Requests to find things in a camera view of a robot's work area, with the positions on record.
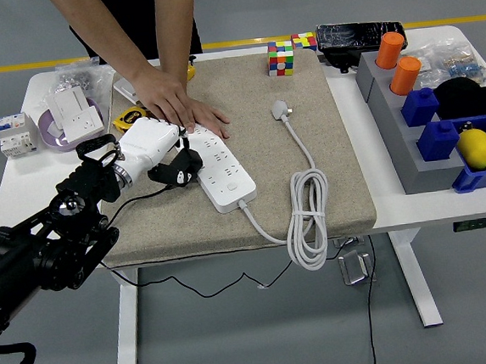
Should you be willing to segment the person's left hand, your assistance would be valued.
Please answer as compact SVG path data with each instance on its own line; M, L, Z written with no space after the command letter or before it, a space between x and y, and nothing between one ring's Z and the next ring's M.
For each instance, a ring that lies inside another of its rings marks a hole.
M186 109L187 117L185 127L189 132L193 132L196 124L198 124L213 132L220 139L228 139L230 137L226 130L226 125L230 123L230 120L221 110L188 96L183 97L182 102Z

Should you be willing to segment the person's right hand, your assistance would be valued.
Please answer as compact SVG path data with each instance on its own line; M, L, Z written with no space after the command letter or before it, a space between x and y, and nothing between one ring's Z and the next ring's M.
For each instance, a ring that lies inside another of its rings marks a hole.
M186 65L177 70L172 66L155 68L151 64L143 64L125 73L125 78L136 90L137 98L157 118L193 131L194 118L190 97L186 93Z

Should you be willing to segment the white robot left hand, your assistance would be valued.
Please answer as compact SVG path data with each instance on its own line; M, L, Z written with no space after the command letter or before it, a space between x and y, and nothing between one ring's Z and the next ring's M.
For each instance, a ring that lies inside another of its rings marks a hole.
M120 139L120 148L113 168L122 191L142 176L185 187L203 166L200 155L191 149L186 129L165 120L139 118Z

